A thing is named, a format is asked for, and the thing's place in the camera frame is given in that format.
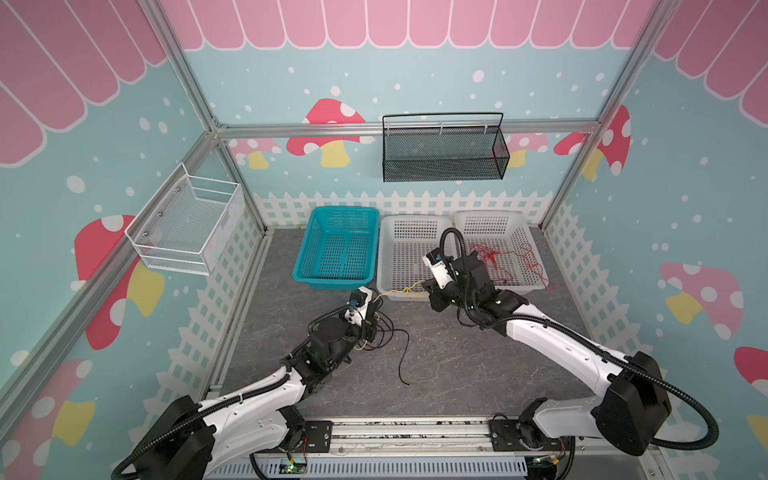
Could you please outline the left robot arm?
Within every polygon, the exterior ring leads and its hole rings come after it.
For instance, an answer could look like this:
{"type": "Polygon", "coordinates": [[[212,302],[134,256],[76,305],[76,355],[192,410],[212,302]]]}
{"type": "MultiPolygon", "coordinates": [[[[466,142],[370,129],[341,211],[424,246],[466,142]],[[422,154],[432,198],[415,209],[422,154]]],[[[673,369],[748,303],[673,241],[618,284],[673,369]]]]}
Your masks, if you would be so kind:
{"type": "Polygon", "coordinates": [[[378,299],[354,297],[312,320],[277,371],[237,391],[195,402],[174,400],[114,479],[202,479],[246,454],[293,448],[306,422],[298,404],[331,379],[356,347],[375,338],[378,299]]]}

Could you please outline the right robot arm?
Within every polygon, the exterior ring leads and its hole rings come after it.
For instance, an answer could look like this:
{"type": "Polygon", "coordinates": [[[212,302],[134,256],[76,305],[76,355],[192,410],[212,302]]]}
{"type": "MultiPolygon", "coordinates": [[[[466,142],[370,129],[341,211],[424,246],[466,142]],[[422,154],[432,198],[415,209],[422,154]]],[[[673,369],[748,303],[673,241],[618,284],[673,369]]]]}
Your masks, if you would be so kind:
{"type": "Polygon", "coordinates": [[[638,351],[629,356],[600,345],[554,320],[525,297],[499,290],[485,263],[468,251],[462,233],[445,229],[436,249],[423,258],[431,272],[423,284],[431,308],[449,306],[468,319],[467,327],[494,331],[557,363],[591,391],[582,399],[534,400],[519,416],[519,430],[531,443],[537,436],[601,438],[621,452],[640,456],[649,446],[698,451],[713,446],[719,426],[698,400],[665,381],[658,363],[638,351]],[[706,425],[694,440],[667,440],[658,432],[677,398],[706,425]]]}

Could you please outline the middle white plastic basket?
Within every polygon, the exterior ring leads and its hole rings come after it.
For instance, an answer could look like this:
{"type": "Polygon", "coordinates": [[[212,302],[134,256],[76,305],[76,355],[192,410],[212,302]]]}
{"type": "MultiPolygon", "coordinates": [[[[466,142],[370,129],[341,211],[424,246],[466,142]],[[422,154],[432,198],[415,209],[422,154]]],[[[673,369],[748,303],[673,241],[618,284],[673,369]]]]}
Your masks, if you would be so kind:
{"type": "Polygon", "coordinates": [[[432,278],[422,257],[439,247],[441,234],[453,226],[448,217],[393,215],[381,220],[376,288],[392,301],[428,302],[421,281],[432,278]]]}

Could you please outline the white plastic basket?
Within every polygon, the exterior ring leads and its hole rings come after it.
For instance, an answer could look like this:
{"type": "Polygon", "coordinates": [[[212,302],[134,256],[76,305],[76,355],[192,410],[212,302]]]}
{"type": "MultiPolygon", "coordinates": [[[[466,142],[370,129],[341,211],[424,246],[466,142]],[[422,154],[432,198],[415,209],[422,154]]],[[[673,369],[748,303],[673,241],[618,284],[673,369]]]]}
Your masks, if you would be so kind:
{"type": "Polygon", "coordinates": [[[520,213],[459,212],[454,225],[463,234],[468,249],[478,253],[497,289],[526,295],[555,287],[520,213]]]}
{"type": "Polygon", "coordinates": [[[422,257],[439,247],[441,234],[453,226],[448,217],[393,215],[381,220],[376,288],[392,301],[428,302],[421,281],[432,278],[422,257]]]}

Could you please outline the teal plastic basket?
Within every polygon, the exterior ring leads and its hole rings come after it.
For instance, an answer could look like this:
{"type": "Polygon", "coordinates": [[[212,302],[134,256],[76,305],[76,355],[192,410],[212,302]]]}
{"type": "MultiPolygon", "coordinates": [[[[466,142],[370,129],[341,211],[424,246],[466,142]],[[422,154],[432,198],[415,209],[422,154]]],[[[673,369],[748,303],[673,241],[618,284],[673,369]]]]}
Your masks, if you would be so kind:
{"type": "Polygon", "coordinates": [[[326,206],[312,211],[293,278],[321,290],[354,290],[373,280],[381,216],[377,209],[326,206]]]}

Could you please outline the right white plastic basket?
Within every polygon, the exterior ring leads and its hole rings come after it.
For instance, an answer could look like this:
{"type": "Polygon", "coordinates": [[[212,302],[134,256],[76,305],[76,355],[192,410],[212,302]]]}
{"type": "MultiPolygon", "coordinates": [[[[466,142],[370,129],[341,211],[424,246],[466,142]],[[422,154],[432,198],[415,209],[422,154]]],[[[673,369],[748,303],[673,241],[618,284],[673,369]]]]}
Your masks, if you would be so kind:
{"type": "Polygon", "coordinates": [[[463,234],[468,249],[478,253],[497,289],[526,295],[555,287],[520,213],[459,212],[454,225],[463,234]]]}

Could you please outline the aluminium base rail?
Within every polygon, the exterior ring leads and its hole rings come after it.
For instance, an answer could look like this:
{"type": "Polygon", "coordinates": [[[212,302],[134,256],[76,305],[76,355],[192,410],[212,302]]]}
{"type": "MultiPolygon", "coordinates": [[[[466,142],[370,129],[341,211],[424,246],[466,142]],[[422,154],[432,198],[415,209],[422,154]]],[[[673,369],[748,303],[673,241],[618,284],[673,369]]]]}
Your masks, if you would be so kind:
{"type": "Polygon", "coordinates": [[[516,418],[329,418],[288,427],[271,415],[215,444],[193,479],[669,479],[661,454],[639,457],[590,437],[526,437],[516,418]]]}

